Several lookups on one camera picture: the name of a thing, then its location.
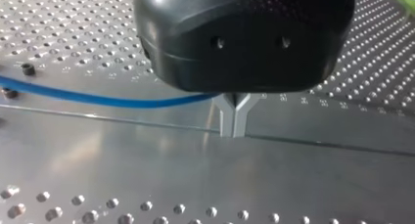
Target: perforated metal table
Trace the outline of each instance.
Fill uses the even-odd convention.
[[[415,25],[356,0],[337,70],[266,95],[247,137],[212,102],[156,111],[20,93],[0,100],[1,223],[411,223]],[[119,98],[188,95],[158,80],[131,0],[0,0],[0,74]],[[21,65],[36,66],[36,75]]]

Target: blue pneumatic hose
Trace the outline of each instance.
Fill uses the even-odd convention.
[[[218,94],[200,94],[174,99],[160,100],[132,100],[118,99],[99,95],[77,93],[69,90],[51,88],[47,86],[31,84],[19,81],[13,78],[0,75],[0,85],[13,90],[31,93],[36,95],[47,96],[56,99],[78,102],[82,104],[101,105],[108,107],[118,107],[127,109],[160,109],[174,107],[186,104],[192,104],[204,100],[211,99]]]

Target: reflective metal surface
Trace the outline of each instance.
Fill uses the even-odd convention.
[[[0,187],[19,187],[0,203],[4,223],[410,223],[415,215],[414,157],[0,115]],[[12,221],[7,211],[19,203],[25,212]]]

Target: mounting hole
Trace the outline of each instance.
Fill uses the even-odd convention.
[[[284,36],[279,36],[275,39],[275,46],[278,49],[287,49],[291,45],[291,40]]]
[[[221,50],[225,47],[225,40],[220,36],[213,36],[210,40],[210,46],[213,49]]]

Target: small hole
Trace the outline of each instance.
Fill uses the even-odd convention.
[[[221,50],[225,47],[225,40],[219,36],[212,37],[210,40],[210,46],[213,49]]]

